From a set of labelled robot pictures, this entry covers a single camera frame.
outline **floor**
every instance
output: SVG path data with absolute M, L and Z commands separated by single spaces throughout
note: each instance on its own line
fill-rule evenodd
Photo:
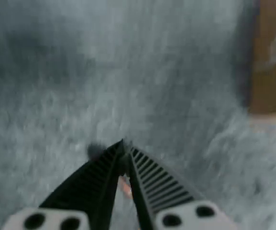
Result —
M 246 114 L 256 12 L 251 0 L 0 1 L 0 228 L 88 145 L 127 137 L 242 229 L 276 230 L 276 125 L 252 129 Z M 111 229 L 131 229 L 126 202 Z

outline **gray fluffy rug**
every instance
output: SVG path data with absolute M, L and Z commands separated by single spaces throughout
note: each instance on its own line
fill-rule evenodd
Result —
M 0 1 L 0 227 L 129 137 L 242 229 L 276 230 L 276 125 L 246 114 L 251 0 Z M 117 195 L 112 229 L 136 229 Z

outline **small orange object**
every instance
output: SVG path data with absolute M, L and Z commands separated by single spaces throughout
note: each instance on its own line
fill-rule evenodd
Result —
M 129 199 L 132 199 L 132 189 L 130 185 L 126 183 L 125 179 L 122 176 L 119 177 L 119 185 L 125 196 L 127 196 L 127 198 Z

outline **screw hole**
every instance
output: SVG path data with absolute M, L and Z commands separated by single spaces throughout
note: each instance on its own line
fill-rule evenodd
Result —
M 35 213 L 29 216 L 25 222 L 24 227 L 28 230 L 34 230 L 43 225 L 45 221 L 45 215 L 42 213 Z
M 176 227 L 181 225 L 181 219 L 177 215 L 167 214 L 165 217 L 163 217 L 163 224 L 166 227 Z
M 70 217 L 62 221 L 61 230 L 77 230 L 80 225 L 80 220 L 76 217 Z
M 215 215 L 215 212 L 212 208 L 208 206 L 199 206 L 196 209 L 196 214 L 200 218 L 207 218 L 207 217 L 213 217 Z

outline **gray carpet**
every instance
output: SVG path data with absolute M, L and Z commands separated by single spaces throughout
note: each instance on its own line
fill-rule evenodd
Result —
M 0 227 L 128 137 L 242 229 L 276 229 L 276 125 L 246 114 L 256 5 L 0 1 Z M 118 194 L 111 228 L 134 216 Z

